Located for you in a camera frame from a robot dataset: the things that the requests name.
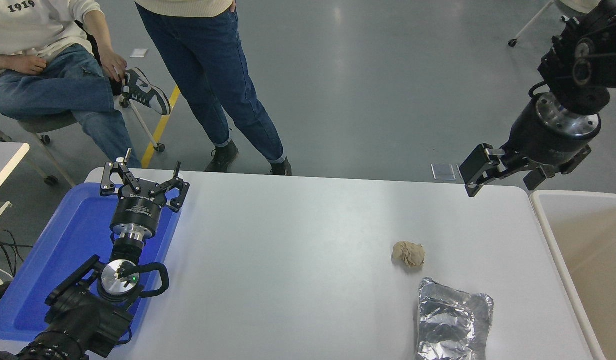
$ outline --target hand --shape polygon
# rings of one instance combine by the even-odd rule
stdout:
[[[120,82],[124,78],[126,68],[128,68],[126,60],[114,52],[112,48],[100,48],[99,57],[104,73],[116,82]]]
[[[48,61],[34,55],[9,56],[8,69],[25,75],[40,75]]]

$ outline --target white sweater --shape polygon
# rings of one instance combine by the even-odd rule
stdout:
[[[95,0],[0,0],[0,55],[36,55],[50,62],[74,44],[92,52],[75,20],[84,23],[93,10],[102,11]]]
[[[233,0],[134,0],[155,14],[180,18],[214,18],[228,10]]]

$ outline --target gray floor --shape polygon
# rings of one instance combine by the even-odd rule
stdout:
[[[115,50],[151,82],[175,88],[132,1],[99,0]],[[515,48],[507,42],[545,0],[375,0],[239,2],[239,27],[250,75],[282,137],[295,176],[434,182],[430,164],[461,164],[477,144],[496,148],[528,104],[528,90],[550,38],[560,34],[551,7]],[[603,130],[592,154],[571,175],[540,189],[616,194],[616,90],[602,112]],[[160,117],[141,110],[151,129]],[[148,141],[132,119],[132,140],[143,155]],[[0,115],[16,141],[29,137]],[[50,150],[77,182],[105,157],[77,125],[50,133]],[[231,173],[267,174],[265,159],[236,130],[240,149]],[[151,169],[202,171],[212,144],[180,98]],[[29,157],[59,174],[34,144]],[[524,187],[523,174],[496,182]],[[0,189],[14,207],[0,219],[23,244],[34,244],[68,186],[46,186],[22,163]],[[0,259],[3,268],[4,260]]]

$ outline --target sleeve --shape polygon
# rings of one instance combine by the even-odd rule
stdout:
[[[68,11],[74,20],[85,23],[84,16],[89,12],[97,10],[102,12],[102,7],[95,0],[68,0]]]

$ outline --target white table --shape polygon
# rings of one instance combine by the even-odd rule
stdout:
[[[592,358],[522,189],[468,198],[459,184],[180,176],[191,189],[165,260],[170,289],[109,359],[411,360],[424,277],[493,297],[491,360]],[[391,259],[399,241],[423,244],[423,269]]]
[[[0,142],[0,187],[29,150],[27,143]]]

